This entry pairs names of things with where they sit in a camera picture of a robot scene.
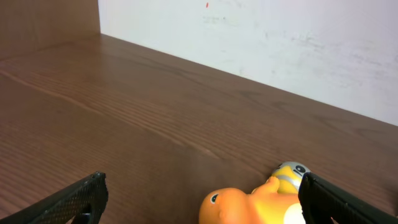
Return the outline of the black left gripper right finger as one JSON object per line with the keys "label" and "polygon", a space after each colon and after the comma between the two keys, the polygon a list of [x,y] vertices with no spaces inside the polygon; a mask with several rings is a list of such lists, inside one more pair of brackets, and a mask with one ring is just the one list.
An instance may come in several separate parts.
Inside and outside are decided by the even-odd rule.
{"label": "black left gripper right finger", "polygon": [[397,224],[397,218],[309,172],[298,199],[306,224]]}

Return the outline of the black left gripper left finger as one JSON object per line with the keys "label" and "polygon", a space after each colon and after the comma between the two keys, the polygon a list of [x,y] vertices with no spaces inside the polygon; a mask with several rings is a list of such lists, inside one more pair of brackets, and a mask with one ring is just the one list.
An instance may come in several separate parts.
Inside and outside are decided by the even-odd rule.
{"label": "black left gripper left finger", "polygon": [[106,174],[95,172],[41,201],[1,219],[1,224],[97,224],[109,198]]}

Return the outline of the orange dinosaur toy figure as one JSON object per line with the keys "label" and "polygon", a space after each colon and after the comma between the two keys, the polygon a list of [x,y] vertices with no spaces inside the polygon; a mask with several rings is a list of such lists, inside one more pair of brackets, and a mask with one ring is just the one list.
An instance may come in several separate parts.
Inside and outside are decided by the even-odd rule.
{"label": "orange dinosaur toy figure", "polygon": [[202,201],[199,224],[304,224],[297,194],[280,194],[280,180],[270,177],[250,194],[218,189]]}

